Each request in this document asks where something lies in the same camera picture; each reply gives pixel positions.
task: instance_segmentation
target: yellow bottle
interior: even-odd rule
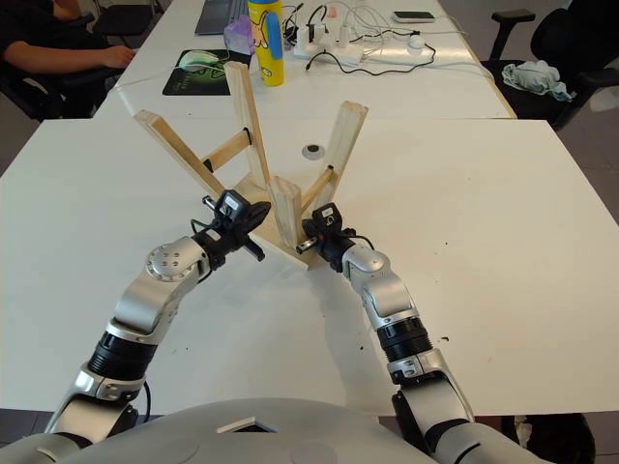
[[[283,36],[281,0],[250,0],[251,31],[265,85],[283,83]]]

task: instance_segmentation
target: smartphone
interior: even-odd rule
[[[434,22],[435,18],[429,12],[394,12],[396,22]]]

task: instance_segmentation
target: purple object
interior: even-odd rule
[[[251,33],[250,17],[246,14],[225,26],[223,29],[223,41],[230,51],[253,55],[253,35]]]

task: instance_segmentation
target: laptop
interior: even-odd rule
[[[223,34],[225,26],[248,14],[248,0],[205,0],[195,35]]]

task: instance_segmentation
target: person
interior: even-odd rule
[[[88,117],[105,98],[102,81],[63,88],[58,74],[94,68],[124,69],[134,52],[110,46],[100,36],[68,23],[81,15],[78,0],[0,0],[0,56],[3,64],[47,74],[65,97],[64,117]]]

